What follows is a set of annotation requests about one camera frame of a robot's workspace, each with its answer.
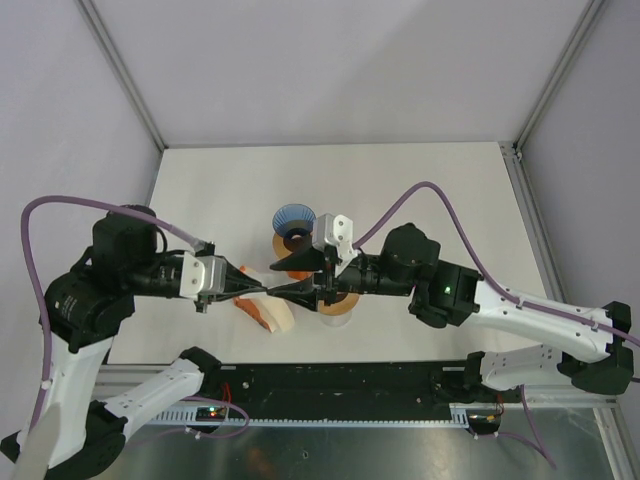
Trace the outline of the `orange glass carafe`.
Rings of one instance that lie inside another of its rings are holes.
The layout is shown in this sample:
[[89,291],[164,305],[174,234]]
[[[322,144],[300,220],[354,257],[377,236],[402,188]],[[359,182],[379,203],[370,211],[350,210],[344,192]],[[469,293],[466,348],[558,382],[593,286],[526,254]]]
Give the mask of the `orange glass carafe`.
[[287,275],[294,280],[304,281],[314,275],[313,272],[307,271],[287,271]]

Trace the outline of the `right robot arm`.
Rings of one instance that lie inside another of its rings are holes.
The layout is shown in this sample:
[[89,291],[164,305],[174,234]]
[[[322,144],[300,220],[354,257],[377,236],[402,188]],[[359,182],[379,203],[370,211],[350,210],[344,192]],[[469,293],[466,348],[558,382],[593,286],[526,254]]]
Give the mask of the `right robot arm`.
[[409,313],[429,327],[477,325],[533,341],[520,350],[468,355],[461,388],[473,401],[527,384],[564,382],[588,393],[620,395],[636,382],[628,305],[586,308],[519,294],[439,254],[439,243],[412,223],[391,230],[377,255],[308,241],[270,266],[307,278],[268,293],[310,311],[341,295],[407,297]]

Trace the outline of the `blue glass dripper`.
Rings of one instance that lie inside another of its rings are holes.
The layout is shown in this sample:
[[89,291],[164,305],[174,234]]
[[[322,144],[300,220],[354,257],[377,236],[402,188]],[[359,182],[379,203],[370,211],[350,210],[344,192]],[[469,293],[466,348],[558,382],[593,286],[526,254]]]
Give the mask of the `blue glass dripper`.
[[280,207],[272,218],[274,232],[282,238],[304,236],[313,230],[314,211],[303,204],[287,204]]

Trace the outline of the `clear glass carafe brown collar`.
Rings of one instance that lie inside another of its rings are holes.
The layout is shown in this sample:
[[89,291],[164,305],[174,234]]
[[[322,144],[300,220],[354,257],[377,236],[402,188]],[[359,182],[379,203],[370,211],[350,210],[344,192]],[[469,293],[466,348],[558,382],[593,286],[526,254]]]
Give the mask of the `clear glass carafe brown collar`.
[[329,327],[339,328],[345,326],[352,318],[352,312],[340,315],[321,315],[320,320]]

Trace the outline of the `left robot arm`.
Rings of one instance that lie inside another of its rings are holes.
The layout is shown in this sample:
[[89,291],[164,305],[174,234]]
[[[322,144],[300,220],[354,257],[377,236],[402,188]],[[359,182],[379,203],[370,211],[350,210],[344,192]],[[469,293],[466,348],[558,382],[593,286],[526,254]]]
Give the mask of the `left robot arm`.
[[184,350],[165,370],[118,396],[97,400],[94,386],[121,323],[139,296],[214,302],[262,290],[189,234],[139,205],[105,205],[80,259],[48,287],[34,289],[43,332],[41,384],[30,421],[4,438],[2,453],[27,479],[89,479],[111,466],[134,434],[183,400],[202,400],[208,419],[233,406],[220,362],[201,348]]

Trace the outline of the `coffee filter pack orange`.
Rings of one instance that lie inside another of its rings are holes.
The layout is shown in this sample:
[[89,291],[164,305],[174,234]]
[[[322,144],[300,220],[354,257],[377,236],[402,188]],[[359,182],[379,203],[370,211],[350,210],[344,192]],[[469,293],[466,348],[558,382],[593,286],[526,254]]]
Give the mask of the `coffee filter pack orange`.
[[[243,272],[252,269],[242,265]],[[279,273],[282,284],[285,274]],[[237,297],[233,299],[234,306],[242,310],[269,333],[286,333],[295,325],[293,312],[285,300],[270,297],[268,295]]]

